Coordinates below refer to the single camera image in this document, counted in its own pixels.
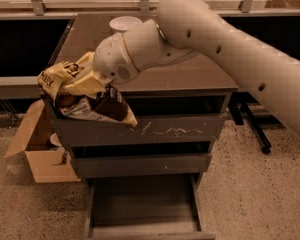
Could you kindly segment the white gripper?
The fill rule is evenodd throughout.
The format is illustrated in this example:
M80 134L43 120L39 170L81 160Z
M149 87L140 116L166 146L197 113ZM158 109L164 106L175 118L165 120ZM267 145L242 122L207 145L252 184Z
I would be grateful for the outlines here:
M98 92L103 92L111 81L124 84L139 75L122 33L116 33L98 45L94 64L98 72L90 71L72 82L64 83L61 92L75 96L95 96Z

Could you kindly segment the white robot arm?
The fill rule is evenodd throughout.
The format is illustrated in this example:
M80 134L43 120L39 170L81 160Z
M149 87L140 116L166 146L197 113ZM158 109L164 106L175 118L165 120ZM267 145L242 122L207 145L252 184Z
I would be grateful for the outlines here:
M238 30L203 0L160 0L157 19L104 39L83 65L123 84L194 52L213 60L300 138L300 61Z

